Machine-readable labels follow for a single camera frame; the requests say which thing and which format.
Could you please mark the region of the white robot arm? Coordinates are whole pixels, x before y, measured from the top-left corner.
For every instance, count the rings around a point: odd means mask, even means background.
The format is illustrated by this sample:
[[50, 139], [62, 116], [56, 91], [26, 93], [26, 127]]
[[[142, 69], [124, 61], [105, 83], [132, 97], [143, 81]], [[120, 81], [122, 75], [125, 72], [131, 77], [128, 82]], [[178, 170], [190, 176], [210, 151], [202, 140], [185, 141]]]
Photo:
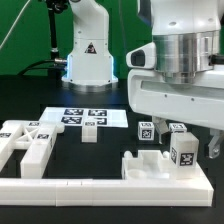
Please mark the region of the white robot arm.
[[150, 115], [159, 133], [166, 120], [210, 129], [209, 156], [224, 141], [224, 0], [137, 0], [152, 41], [126, 55], [131, 109]]

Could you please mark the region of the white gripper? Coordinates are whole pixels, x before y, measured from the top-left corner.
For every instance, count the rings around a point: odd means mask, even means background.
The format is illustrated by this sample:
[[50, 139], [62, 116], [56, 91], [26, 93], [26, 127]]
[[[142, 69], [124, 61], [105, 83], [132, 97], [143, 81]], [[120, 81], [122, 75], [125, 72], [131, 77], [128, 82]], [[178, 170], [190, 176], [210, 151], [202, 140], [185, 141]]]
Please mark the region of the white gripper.
[[224, 141], [224, 66], [197, 73], [193, 84], [171, 84], [154, 70], [132, 69], [128, 74], [128, 101], [134, 112], [153, 116], [159, 143], [169, 131], [165, 120], [169, 119], [212, 128], [209, 157], [220, 155]]

